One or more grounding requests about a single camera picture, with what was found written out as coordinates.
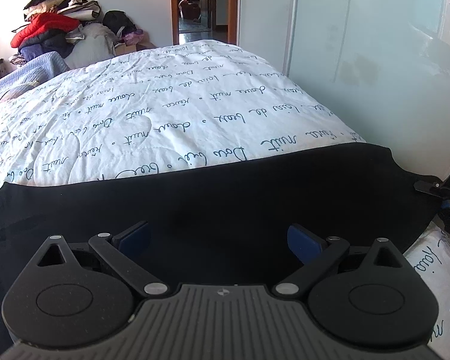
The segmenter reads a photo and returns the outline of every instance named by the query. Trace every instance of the logo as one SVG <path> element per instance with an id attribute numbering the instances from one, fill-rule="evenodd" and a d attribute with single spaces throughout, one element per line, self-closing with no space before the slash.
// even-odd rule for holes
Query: logo
<path id="1" fill-rule="evenodd" d="M 220 296 L 223 296 L 223 297 L 226 297 L 229 293 L 230 293 L 230 291 L 225 288 L 222 288 L 217 291 L 217 294 Z"/>

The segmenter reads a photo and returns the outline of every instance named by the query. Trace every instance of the pile of clothes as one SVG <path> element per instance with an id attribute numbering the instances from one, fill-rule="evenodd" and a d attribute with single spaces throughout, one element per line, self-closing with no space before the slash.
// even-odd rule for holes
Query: pile of clothes
<path id="1" fill-rule="evenodd" d="M 9 61 L 23 66 L 52 51 L 62 58 L 68 57 L 74 44 L 84 39 L 79 31 L 73 31 L 81 21 L 94 21 L 100 13 L 101 7 L 95 0 L 31 0 L 23 9 L 25 21 L 29 23 L 10 42 L 13 48 L 18 48 L 18 54 Z"/>
<path id="2" fill-rule="evenodd" d="M 8 60 L 16 66 L 56 51 L 70 68 L 82 68 L 113 58 L 118 45 L 133 46 L 145 37 L 125 12 L 112 10 L 101 18 L 96 0 L 31 0 L 23 14 L 28 24 L 10 43 L 18 48 Z M 143 48 L 155 47 L 145 41 Z"/>

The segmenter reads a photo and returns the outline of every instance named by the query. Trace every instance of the purple bag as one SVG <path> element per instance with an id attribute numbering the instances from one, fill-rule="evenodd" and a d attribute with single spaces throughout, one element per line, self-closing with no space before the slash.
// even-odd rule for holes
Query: purple bag
<path id="1" fill-rule="evenodd" d="M 130 32 L 122 37 L 122 40 L 125 42 L 127 46 L 134 46 L 137 43 L 140 43 L 144 38 L 143 30 L 136 30 Z"/>

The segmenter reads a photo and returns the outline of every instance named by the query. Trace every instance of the doorway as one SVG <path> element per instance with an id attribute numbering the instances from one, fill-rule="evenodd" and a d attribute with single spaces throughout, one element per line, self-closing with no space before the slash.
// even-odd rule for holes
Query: doorway
<path id="1" fill-rule="evenodd" d="M 215 39 L 236 44 L 238 0 L 171 0 L 173 43 Z"/>

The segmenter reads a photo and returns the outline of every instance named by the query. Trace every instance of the blue blanket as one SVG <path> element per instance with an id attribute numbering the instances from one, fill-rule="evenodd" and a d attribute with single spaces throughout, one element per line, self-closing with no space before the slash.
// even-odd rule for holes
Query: blue blanket
<path id="1" fill-rule="evenodd" d="M 15 99 L 69 70 L 56 51 L 43 54 L 0 79 L 0 100 Z"/>

